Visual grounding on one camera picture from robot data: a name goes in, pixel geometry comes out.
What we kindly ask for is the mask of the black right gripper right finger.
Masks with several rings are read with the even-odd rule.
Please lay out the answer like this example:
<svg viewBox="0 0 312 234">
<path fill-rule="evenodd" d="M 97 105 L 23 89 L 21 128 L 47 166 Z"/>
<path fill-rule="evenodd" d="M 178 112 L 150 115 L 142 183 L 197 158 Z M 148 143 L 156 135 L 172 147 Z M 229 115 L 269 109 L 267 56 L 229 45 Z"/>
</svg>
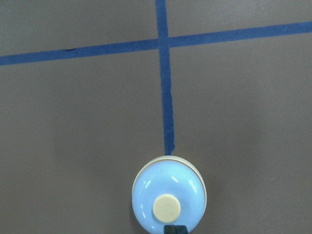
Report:
<svg viewBox="0 0 312 234">
<path fill-rule="evenodd" d="M 175 226 L 175 233 L 176 234 L 188 234 L 187 227 L 183 226 L 183 225 L 176 225 Z"/>
</svg>

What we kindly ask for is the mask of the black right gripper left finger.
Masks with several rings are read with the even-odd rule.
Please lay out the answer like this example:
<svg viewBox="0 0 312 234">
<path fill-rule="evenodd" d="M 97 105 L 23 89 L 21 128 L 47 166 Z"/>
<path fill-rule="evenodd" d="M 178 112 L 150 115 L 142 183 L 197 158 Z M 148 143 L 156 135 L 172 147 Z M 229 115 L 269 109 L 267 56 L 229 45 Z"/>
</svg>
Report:
<svg viewBox="0 0 312 234">
<path fill-rule="evenodd" d="M 164 234 L 176 234 L 176 226 L 175 225 L 165 225 L 164 226 Z"/>
</svg>

